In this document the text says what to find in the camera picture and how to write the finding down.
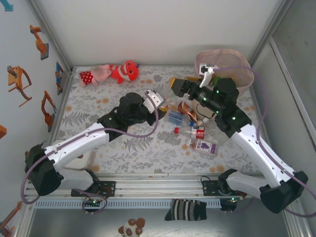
stuffed animal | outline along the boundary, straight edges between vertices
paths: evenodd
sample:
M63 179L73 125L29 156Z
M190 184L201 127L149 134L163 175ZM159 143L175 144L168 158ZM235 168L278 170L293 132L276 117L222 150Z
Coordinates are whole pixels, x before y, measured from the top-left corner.
M99 82L105 81L111 73L109 64L97 66L91 71L79 73L80 85L86 86L90 83L99 85Z
M118 232L124 237L139 237L143 232L145 226L145 219L138 218L137 221L129 219L125 225L118 229Z
M133 81L136 80L139 74L139 64L133 61L126 61L121 66L110 66L112 72L111 77L118 80L118 84L121 84L123 80Z

clownfish plush toy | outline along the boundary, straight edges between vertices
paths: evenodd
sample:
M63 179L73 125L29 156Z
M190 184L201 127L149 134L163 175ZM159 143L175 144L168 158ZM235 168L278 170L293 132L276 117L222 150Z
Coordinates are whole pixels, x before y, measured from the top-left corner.
M110 77L117 79L118 84L121 84L123 80L134 81L139 74L139 64L133 61L126 61L120 66L110 65L111 75Z

